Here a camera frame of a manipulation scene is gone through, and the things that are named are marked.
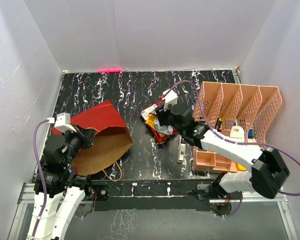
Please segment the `yellow snack packet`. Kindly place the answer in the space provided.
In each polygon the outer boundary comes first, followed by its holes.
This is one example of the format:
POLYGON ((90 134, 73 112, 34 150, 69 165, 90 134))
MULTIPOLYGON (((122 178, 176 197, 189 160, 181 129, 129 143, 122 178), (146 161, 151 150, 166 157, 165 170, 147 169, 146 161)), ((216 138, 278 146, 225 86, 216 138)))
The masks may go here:
POLYGON ((149 113, 148 119, 145 121, 145 124, 148 125, 155 133, 159 134, 160 137, 163 137, 164 134, 157 131, 157 127, 155 124, 155 120, 157 120, 158 117, 155 114, 149 113))

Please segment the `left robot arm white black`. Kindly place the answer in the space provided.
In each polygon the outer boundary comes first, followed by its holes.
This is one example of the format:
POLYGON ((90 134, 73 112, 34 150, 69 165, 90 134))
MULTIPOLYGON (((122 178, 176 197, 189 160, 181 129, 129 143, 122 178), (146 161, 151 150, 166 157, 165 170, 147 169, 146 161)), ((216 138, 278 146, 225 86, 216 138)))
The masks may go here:
POLYGON ((47 138, 34 184, 28 240, 63 240, 80 202, 93 195, 87 177, 71 177, 71 164, 80 150, 93 146, 96 134, 95 128, 76 124, 74 131, 47 138))

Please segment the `red cookie snack bag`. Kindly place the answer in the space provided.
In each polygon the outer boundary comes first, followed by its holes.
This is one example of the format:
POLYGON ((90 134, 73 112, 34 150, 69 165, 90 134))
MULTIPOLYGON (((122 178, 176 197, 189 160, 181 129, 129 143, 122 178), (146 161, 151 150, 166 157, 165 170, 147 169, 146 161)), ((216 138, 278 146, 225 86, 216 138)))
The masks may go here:
MULTIPOLYGON (((162 100, 159 100, 157 101, 156 103, 152 104, 152 105, 149 105, 147 108, 145 108, 144 110, 141 111, 141 117, 144 119, 145 123, 146 123, 146 120, 148 119, 148 114, 154 114, 156 115, 156 112, 155 112, 155 109, 157 107, 160 107, 161 105, 163 104, 163 101, 162 100)), ((159 125, 159 120, 155 120, 155 126, 159 125)), ((174 129, 173 130, 173 134, 172 135, 164 135, 162 137, 159 136, 158 133, 156 133, 154 130, 152 130, 150 128, 151 132, 153 133, 156 141, 158 144, 164 144, 165 141, 172 137, 173 135, 176 135, 177 134, 177 130, 174 129)))

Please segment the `red brown paper bag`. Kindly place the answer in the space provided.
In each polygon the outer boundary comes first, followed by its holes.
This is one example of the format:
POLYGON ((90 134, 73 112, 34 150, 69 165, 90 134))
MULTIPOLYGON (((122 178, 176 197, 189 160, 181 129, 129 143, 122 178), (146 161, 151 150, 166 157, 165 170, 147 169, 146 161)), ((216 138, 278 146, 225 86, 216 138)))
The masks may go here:
MULTIPOLYGON (((117 164, 133 145, 126 123, 109 100, 71 116, 70 122, 73 127, 79 125, 97 130, 93 146, 82 148, 74 159, 70 159, 78 175, 90 176, 105 172, 106 168, 117 164)), ((64 137, 64 133, 54 127, 52 132, 58 137, 64 137)))

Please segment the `white wrapper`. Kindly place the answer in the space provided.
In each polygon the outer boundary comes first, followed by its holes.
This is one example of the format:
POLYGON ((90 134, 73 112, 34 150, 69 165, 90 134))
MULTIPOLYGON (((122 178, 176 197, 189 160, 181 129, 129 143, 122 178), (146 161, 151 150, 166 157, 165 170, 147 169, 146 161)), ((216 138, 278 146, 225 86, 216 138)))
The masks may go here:
POLYGON ((156 130, 158 133, 163 134, 163 135, 172 135, 174 128, 170 125, 157 125, 156 130))

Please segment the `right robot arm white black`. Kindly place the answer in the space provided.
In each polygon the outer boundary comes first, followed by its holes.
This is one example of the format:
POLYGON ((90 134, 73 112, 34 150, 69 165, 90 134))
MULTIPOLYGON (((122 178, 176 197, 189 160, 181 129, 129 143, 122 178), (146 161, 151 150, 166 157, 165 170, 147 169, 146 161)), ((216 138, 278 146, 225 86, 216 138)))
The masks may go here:
POLYGON ((192 110, 183 104, 155 109, 159 124, 171 126, 191 146, 215 152, 246 171, 225 173, 213 182, 213 194, 223 199, 233 192, 257 192, 274 199, 290 172, 281 154, 273 147, 261 148, 249 142, 233 142, 207 124, 196 122, 192 110))

